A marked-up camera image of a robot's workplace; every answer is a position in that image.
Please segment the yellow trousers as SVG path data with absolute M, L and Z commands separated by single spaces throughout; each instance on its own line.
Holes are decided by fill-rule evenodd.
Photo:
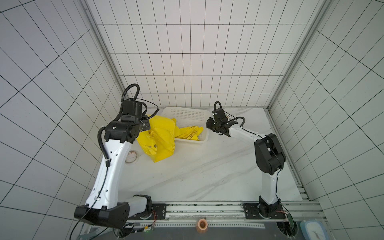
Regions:
M 179 128 L 176 119 L 154 116 L 150 119 L 151 129 L 140 133 L 137 141 L 153 162 L 157 163 L 174 154 L 175 139 L 199 141 L 203 127 Z

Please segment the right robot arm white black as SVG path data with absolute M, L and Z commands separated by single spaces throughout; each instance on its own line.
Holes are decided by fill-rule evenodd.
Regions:
M 252 144 L 255 150 L 256 164 L 262 171 L 262 193 L 254 210 L 252 204 L 244 204 L 250 215 L 259 215 L 262 219 L 271 219 L 283 209 L 278 197 L 279 174 L 284 168 L 286 156 L 275 134 L 259 134 L 244 128 L 246 119 L 234 117 L 231 120 L 219 101 L 214 103 L 213 117 L 206 122 L 206 128 L 220 136 L 227 136 Z

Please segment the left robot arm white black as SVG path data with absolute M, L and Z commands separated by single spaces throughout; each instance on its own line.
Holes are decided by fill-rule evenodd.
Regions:
M 89 225 L 122 229 L 128 218 L 152 214 L 152 200 L 148 195 L 118 201 L 119 184 L 129 151 L 139 134 L 151 128 L 150 118 L 146 115 L 147 105 L 138 101 L 139 94 L 126 98 L 131 88 L 139 90 L 140 86 L 131 84 L 126 87 L 118 115 L 98 131 L 102 163 L 86 203 L 76 207 L 74 212 L 76 219 Z

